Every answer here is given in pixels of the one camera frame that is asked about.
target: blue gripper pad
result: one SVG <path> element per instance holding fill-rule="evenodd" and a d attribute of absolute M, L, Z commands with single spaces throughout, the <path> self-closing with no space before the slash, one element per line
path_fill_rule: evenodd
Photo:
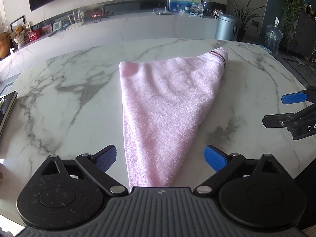
<path fill-rule="evenodd" d="M 220 150 L 216 150 L 213 147 L 206 146 L 204 148 L 204 159 L 206 163 L 209 164 L 216 172 L 220 171 L 227 165 L 228 162 L 225 156 L 228 155 Z"/>
<path fill-rule="evenodd" d="M 282 96 L 281 101 L 283 104 L 292 104 L 304 102 L 308 98 L 307 94 L 303 92 L 290 93 Z"/>
<path fill-rule="evenodd" d="M 95 160 L 95 165 L 101 169 L 103 172 L 106 172 L 110 166 L 116 161 L 116 148 L 113 146 L 107 152 L 102 154 Z"/>

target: marble table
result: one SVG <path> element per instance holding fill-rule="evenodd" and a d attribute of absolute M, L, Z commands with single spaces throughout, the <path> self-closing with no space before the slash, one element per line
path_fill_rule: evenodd
<path fill-rule="evenodd" d="M 153 12 L 129 13 L 86 21 L 81 27 L 41 37 L 0 61 L 0 81 L 24 69 L 65 53 L 94 46 L 160 38 L 215 38 L 218 20 L 190 17 L 186 13 L 156 15 Z"/>
<path fill-rule="evenodd" d="M 174 185 L 193 188 L 214 173 L 203 158 L 207 144 L 250 159 L 271 153 L 292 177 L 297 176 L 316 157 L 315 136 L 293 141 L 286 129 L 266 129 L 262 118 L 308 106 L 281 103 L 283 94 L 304 88 L 262 48 L 211 39 L 124 42 L 51 58 L 18 77 L 12 86 L 18 100 L 0 142 L 4 159 L 0 214 L 21 223 L 15 207 L 18 194 L 46 157 L 55 153 L 73 159 L 113 144 L 118 155 L 108 174 L 129 186 L 118 64 L 197 56 L 221 46 L 229 61 L 218 95 Z"/>

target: metal pin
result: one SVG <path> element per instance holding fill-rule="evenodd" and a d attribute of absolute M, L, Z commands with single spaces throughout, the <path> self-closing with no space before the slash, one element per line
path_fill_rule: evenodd
<path fill-rule="evenodd" d="M 110 188 L 111 193 L 122 193 L 125 191 L 125 188 L 121 185 L 115 185 Z"/>
<path fill-rule="evenodd" d="M 209 186 L 202 185 L 197 188 L 197 192 L 201 194 L 207 194 L 207 193 L 210 193 L 211 191 L 212 191 L 212 188 Z"/>

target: teddy bear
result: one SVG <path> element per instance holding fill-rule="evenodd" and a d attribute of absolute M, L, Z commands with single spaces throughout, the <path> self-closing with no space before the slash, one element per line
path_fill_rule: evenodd
<path fill-rule="evenodd" d="M 14 42 L 18 45 L 18 48 L 21 49 L 21 47 L 25 44 L 25 30 L 23 30 L 22 26 L 17 26 L 15 29 L 15 37 Z"/>

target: gray trash can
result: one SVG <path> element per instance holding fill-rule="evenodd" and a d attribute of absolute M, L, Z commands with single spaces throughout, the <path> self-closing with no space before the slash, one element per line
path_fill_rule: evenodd
<path fill-rule="evenodd" d="M 239 19 L 227 14 L 220 14 L 218 17 L 215 39 L 236 41 L 239 27 Z"/>

